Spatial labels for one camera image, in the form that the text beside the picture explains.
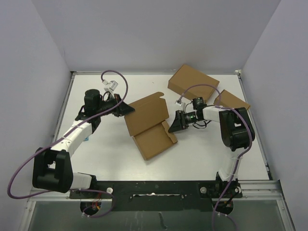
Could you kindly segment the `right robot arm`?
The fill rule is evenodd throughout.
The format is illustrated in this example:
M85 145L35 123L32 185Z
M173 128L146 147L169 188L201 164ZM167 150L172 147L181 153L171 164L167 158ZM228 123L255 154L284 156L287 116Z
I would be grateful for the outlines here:
M217 122L223 144L229 148L222 167L217 173L214 191L218 196L226 196L231 187L236 188L238 182L238 167L242 156L252 147L255 132L244 107L228 108L207 105L202 97L192 100L193 111L177 110L175 119L168 132L174 133L185 130L190 124L197 122Z

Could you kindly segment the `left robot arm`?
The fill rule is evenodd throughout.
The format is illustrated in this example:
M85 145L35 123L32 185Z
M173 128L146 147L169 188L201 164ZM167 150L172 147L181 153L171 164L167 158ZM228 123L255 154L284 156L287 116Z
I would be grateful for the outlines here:
M98 191L95 176L73 172L71 157L81 143L96 131L102 116L113 114L122 117L134 111L119 94L105 101L99 90L87 90L84 105L60 142L46 150L38 149L39 154L34 158L33 187L60 193L80 189L87 198L94 197Z

